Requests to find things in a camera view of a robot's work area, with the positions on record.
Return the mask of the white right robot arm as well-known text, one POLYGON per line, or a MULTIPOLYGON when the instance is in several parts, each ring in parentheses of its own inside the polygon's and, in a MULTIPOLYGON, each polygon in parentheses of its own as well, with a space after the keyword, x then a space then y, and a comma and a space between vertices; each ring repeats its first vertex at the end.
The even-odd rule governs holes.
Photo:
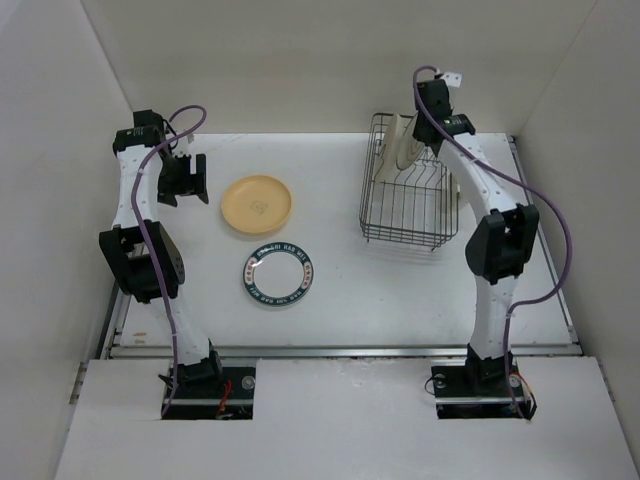
POLYGON ((508 379, 512 355, 505 327, 518 278, 532 255, 539 213, 514 200, 500 182, 469 119, 453 113, 444 79, 416 82, 414 95, 413 137, 453 175, 477 223, 465 247, 476 281, 476 317, 463 381, 484 394, 508 379))

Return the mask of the white plate green rim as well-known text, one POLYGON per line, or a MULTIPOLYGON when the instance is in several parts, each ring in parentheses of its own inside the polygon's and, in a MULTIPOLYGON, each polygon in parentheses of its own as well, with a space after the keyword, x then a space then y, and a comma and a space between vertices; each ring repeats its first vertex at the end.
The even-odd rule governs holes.
POLYGON ((396 157, 397 169, 404 171, 414 165, 426 148, 427 146, 423 142, 414 138, 413 129, 406 129, 400 139, 398 147, 396 157))

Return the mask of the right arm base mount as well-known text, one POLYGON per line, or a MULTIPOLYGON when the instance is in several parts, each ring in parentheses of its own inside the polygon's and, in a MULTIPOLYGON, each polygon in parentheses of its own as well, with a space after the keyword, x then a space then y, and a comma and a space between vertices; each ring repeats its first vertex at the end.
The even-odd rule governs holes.
POLYGON ((435 399, 439 420, 521 419, 530 421, 537 413, 535 395, 523 377, 504 372, 488 382, 474 383, 462 365, 436 365, 425 382, 435 399))

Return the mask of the cream plate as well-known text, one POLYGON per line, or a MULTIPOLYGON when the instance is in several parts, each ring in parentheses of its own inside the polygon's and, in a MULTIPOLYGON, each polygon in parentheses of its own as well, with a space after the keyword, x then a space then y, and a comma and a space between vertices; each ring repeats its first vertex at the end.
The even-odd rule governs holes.
POLYGON ((393 114, 387 125, 374 166, 374 180, 377 183, 390 180, 395 172, 408 168, 406 160, 408 146, 408 121, 399 114, 393 114))

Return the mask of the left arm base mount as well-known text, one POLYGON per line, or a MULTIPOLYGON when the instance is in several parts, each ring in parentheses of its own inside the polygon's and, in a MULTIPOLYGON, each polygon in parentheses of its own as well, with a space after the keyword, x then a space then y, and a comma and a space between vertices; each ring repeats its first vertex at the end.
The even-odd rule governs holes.
POLYGON ((180 380, 172 395, 172 379, 166 384, 160 407, 162 420, 251 420, 256 387, 256 364, 226 365, 221 379, 180 380))

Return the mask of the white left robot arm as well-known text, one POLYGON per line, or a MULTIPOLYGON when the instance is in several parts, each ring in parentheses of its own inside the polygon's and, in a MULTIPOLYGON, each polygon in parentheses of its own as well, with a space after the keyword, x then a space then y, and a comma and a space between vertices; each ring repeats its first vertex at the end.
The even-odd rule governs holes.
POLYGON ((119 200, 111 228, 99 235, 99 246, 121 291, 153 313, 171 343, 174 366, 165 382, 213 396, 223 387, 222 366, 211 341, 190 318, 180 292, 184 261, 158 209, 176 207, 179 197, 209 201, 206 157, 190 152, 191 129, 178 134, 159 113, 136 111, 133 121, 113 141, 119 200))

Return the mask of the plate with lettered rim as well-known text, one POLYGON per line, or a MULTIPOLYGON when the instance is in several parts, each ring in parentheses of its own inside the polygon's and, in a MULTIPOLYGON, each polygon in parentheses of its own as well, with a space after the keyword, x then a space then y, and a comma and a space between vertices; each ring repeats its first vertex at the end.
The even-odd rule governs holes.
POLYGON ((271 308, 288 307, 300 301, 314 280, 310 256, 299 246, 272 242, 260 246, 243 267, 243 286, 259 304, 271 308))

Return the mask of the yellow bear plate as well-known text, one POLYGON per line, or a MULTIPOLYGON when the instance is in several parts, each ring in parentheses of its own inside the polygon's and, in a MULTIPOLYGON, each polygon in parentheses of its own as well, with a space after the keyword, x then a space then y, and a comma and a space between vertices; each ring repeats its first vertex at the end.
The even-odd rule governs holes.
POLYGON ((281 229, 293 210, 293 196, 279 179, 269 175, 240 178, 225 191, 221 203, 224 220, 247 235, 266 235, 281 229))

